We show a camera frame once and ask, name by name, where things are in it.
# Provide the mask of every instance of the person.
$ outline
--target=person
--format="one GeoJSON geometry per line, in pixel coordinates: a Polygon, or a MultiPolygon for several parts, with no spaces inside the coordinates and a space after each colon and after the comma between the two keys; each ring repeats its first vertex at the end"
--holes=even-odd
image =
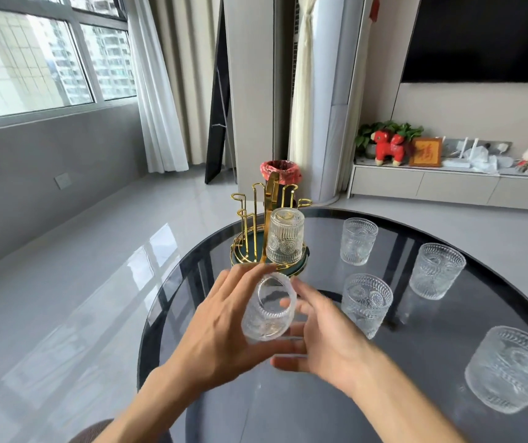
{"type": "Polygon", "coordinates": [[[279,370],[314,373],[348,395],[383,442],[463,442],[455,427],[395,363],[329,300],[298,278],[297,311],[286,335],[250,344],[242,317],[256,284],[274,265],[224,270],[198,306],[168,361],[147,377],[130,406],[94,443],[153,443],[202,392],[261,362],[279,370]]]}

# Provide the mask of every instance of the hand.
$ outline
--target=hand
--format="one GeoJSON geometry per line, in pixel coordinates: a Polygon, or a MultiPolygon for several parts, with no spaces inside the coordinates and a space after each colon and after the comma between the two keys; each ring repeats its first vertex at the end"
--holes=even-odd
{"type": "Polygon", "coordinates": [[[304,354],[302,340],[249,344],[242,318],[256,284],[275,265],[244,264],[224,270],[198,306],[168,364],[184,373],[196,393],[237,378],[274,354],[304,354]]]}
{"type": "Polygon", "coordinates": [[[307,315],[307,321],[294,322],[287,335],[304,337],[307,357],[275,356],[270,363],[280,370],[314,373],[353,397],[358,372],[374,347],[329,298],[297,278],[292,284],[301,297],[296,311],[307,315]]]}

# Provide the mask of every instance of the black glass table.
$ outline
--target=black glass table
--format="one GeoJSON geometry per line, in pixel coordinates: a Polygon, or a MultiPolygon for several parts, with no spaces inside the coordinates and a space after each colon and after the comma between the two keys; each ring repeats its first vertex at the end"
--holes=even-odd
{"type": "MultiPolygon", "coordinates": [[[[468,389],[464,370],[486,332],[497,325],[528,331],[528,299],[502,277],[466,254],[467,266],[439,301],[408,287],[420,245],[438,238],[382,217],[331,208],[304,208],[311,255],[299,277],[342,300],[345,278],[371,273],[393,290],[393,304],[374,338],[470,441],[528,441],[528,407],[514,415],[489,409],[468,389]],[[369,261],[340,259],[342,223],[364,217],[379,227],[369,261]]],[[[163,364],[218,273],[231,267],[235,223],[194,247],[170,273],[150,309],[139,350],[138,386],[163,364]]],[[[284,373],[263,363],[235,381],[204,393],[164,436],[196,442],[380,441],[356,405],[313,375],[284,373]]]]}

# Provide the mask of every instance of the wall socket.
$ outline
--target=wall socket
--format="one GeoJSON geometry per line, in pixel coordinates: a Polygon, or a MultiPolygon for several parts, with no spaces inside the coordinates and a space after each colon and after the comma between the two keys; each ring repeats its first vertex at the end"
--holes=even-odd
{"type": "Polygon", "coordinates": [[[69,178],[69,174],[67,172],[56,176],[55,182],[57,183],[57,186],[60,190],[64,190],[68,186],[71,186],[71,179],[69,178]]]}

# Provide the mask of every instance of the white tile floor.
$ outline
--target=white tile floor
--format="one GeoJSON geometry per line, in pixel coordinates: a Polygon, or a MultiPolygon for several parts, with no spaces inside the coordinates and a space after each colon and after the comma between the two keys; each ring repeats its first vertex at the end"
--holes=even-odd
{"type": "MultiPolygon", "coordinates": [[[[228,172],[149,175],[0,261],[0,443],[67,441],[135,393],[161,280],[236,220],[228,172]]],[[[354,197],[333,207],[451,242],[528,296],[528,212],[354,197]]]]}

